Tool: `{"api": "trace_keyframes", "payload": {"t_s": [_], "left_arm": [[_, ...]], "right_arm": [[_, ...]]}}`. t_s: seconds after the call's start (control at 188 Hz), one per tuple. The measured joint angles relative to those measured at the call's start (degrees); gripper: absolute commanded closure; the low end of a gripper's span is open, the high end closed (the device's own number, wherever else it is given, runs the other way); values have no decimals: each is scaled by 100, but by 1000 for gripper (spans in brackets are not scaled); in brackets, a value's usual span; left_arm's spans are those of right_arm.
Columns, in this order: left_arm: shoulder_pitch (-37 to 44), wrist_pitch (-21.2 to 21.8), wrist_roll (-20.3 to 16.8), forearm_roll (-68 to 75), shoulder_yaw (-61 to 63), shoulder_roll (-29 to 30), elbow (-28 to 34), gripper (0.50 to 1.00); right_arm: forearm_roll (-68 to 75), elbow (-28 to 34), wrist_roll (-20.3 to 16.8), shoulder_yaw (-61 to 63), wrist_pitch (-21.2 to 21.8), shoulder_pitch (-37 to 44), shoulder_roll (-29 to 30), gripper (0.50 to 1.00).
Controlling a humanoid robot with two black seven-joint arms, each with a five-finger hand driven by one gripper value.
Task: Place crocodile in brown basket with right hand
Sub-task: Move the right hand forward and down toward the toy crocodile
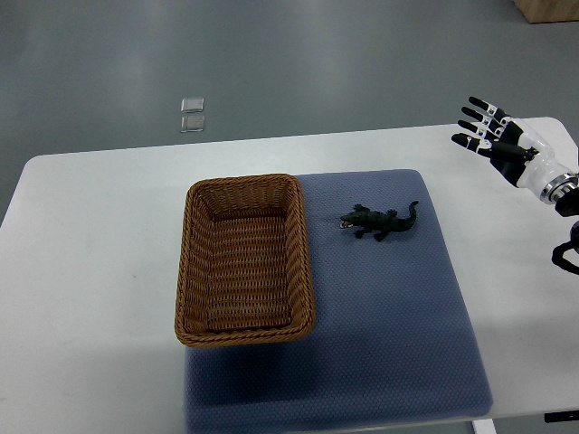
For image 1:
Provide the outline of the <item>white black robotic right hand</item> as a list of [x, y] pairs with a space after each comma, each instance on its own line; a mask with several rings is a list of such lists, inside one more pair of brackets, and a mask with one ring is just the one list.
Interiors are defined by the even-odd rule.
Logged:
[[516, 188], [531, 191], [541, 202], [578, 199], [578, 174], [555, 158], [555, 150], [531, 126], [483, 99], [469, 97], [461, 109], [469, 117], [451, 140], [486, 157]]

